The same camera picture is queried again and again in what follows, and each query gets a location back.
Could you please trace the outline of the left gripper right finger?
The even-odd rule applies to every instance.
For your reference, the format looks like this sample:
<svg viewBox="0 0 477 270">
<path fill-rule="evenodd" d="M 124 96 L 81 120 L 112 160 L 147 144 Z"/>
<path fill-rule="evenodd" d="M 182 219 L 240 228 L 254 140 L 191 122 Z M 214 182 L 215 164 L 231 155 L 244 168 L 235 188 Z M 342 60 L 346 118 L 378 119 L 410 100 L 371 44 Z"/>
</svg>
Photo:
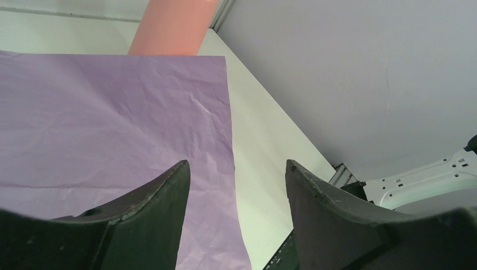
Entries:
<svg viewBox="0 0 477 270">
<path fill-rule="evenodd" d="M 295 160 L 285 173 L 301 269 L 475 269 L 476 208 L 415 217 L 362 200 Z"/>
</svg>

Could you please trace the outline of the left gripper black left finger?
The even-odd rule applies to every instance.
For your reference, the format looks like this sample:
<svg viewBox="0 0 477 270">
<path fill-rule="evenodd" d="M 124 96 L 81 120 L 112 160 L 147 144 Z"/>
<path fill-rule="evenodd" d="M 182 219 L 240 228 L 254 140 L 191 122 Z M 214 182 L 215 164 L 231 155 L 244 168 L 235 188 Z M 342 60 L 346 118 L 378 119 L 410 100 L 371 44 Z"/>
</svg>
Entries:
<svg viewBox="0 0 477 270">
<path fill-rule="evenodd" d="M 2 269 L 175 269 L 191 172 L 182 160 L 77 217 L 1 210 Z"/>
</svg>

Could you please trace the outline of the pink paper flower bouquet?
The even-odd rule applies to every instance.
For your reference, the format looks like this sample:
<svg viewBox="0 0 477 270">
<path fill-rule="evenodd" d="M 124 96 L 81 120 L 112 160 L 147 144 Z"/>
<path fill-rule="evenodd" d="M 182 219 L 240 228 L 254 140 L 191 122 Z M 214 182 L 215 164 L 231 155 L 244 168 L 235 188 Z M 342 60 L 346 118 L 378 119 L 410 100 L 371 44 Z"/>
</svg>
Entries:
<svg viewBox="0 0 477 270">
<path fill-rule="evenodd" d="M 77 216 L 180 160 L 191 185 L 177 269 L 250 269 L 223 56 L 1 52 L 1 208 Z"/>
</svg>

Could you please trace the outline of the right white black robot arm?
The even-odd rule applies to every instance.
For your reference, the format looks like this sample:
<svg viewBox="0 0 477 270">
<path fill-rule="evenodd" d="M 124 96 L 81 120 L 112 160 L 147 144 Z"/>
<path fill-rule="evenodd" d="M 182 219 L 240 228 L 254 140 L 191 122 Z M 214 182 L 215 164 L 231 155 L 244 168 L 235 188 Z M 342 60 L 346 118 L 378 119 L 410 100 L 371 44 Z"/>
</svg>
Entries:
<svg viewBox="0 0 477 270">
<path fill-rule="evenodd" d="M 412 215 L 476 206 L 476 137 L 440 161 L 366 181 L 364 192 L 377 206 Z"/>
</svg>

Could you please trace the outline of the pink cylindrical vase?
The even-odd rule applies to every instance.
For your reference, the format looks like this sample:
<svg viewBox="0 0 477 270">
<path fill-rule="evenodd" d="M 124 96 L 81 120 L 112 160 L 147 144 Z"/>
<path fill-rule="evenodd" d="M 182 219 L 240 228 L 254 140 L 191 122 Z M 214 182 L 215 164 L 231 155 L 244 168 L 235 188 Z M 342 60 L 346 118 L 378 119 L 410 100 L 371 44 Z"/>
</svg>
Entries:
<svg viewBox="0 0 477 270">
<path fill-rule="evenodd" d="M 130 45 L 130 55 L 196 55 L 219 1 L 149 1 Z"/>
</svg>

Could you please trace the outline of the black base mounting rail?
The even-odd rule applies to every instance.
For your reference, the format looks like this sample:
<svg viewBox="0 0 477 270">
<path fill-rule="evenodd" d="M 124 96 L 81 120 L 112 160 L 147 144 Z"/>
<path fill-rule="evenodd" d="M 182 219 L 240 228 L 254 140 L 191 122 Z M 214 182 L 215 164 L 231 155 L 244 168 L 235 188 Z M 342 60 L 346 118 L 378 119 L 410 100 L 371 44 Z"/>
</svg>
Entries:
<svg viewBox="0 0 477 270">
<path fill-rule="evenodd" d="M 263 270 L 299 270 L 295 232 L 292 230 Z"/>
</svg>

